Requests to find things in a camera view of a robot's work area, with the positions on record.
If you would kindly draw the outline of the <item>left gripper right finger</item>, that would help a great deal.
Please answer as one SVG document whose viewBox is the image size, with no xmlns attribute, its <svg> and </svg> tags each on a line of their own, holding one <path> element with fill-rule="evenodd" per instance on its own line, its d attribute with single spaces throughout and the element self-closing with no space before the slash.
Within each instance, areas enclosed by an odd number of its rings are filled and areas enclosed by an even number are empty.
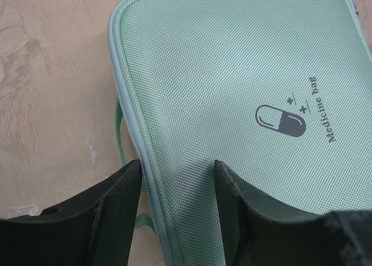
<svg viewBox="0 0 372 266">
<path fill-rule="evenodd" d="M 227 265 L 371 265 L 371 211 L 315 215 L 289 206 L 216 160 Z"/>
</svg>

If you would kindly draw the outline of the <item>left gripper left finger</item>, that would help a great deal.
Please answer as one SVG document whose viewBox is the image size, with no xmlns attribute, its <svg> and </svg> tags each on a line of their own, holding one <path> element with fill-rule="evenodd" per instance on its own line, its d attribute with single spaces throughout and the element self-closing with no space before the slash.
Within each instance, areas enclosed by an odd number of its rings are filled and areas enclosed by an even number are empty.
<svg viewBox="0 0 372 266">
<path fill-rule="evenodd" d="M 1 220 L 1 265 L 127 265 L 141 184 L 133 160 L 38 216 Z"/>
</svg>

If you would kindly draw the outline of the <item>mint green medicine case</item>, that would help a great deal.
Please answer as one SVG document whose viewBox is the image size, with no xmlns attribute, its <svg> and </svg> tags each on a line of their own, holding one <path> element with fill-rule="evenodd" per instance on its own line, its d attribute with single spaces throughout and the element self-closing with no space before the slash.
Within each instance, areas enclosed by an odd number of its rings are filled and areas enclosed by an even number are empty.
<svg viewBox="0 0 372 266">
<path fill-rule="evenodd" d="M 227 265 L 216 160 L 308 213 L 371 211 L 371 53 L 352 0 L 122 0 L 108 43 L 167 265 Z"/>
</svg>

